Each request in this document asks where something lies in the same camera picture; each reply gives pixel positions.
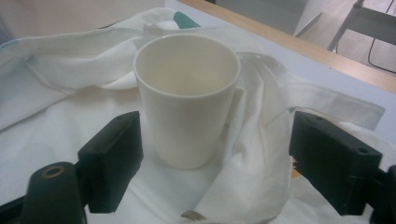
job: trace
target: floor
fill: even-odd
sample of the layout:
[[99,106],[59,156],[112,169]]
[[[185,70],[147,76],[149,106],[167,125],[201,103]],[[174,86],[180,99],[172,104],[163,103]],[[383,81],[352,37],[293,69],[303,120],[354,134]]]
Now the floor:
[[[346,18],[356,0],[328,0],[319,20],[307,29],[300,38],[327,48],[338,28]],[[364,6],[386,12],[392,0],[366,0]],[[388,14],[396,14],[396,1],[389,8]],[[368,62],[373,39],[353,31],[346,31],[338,42],[337,53],[349,59],[372,66]],[[370,54],[371,63],[396,72],[396,46],[376,40]]]

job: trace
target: crumpled fabric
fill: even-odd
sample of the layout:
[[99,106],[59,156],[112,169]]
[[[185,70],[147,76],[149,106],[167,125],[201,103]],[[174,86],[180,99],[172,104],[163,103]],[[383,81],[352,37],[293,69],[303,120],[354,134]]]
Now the crumpled fabric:
[[[292,74],[252,34],[233,26],[180,29],[177,13],[155,8],[103,30],[0,46],[0,203],[22,196],[33,171],[76,162],[78,150],[111,119],[138,110],[142,166],[117,212],[88,214],[89,223],[183,223],[187,210],[206,217],[203,223],[270,221],[290,196],[294,110],[367,133],[380,121],[384,108]],[[144,43],[179,33],[216,38],[242,64],[218,155],[188,171],[164,165],[152,149],[132,68]]]

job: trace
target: cup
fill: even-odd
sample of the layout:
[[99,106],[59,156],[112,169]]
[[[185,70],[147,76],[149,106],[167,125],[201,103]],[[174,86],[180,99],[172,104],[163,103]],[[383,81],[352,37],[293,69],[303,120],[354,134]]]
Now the cup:
[[179,169],[216,152],[241,65],[223,43],[203,35],[167,35],[134,57],[134,73],[158,155]]

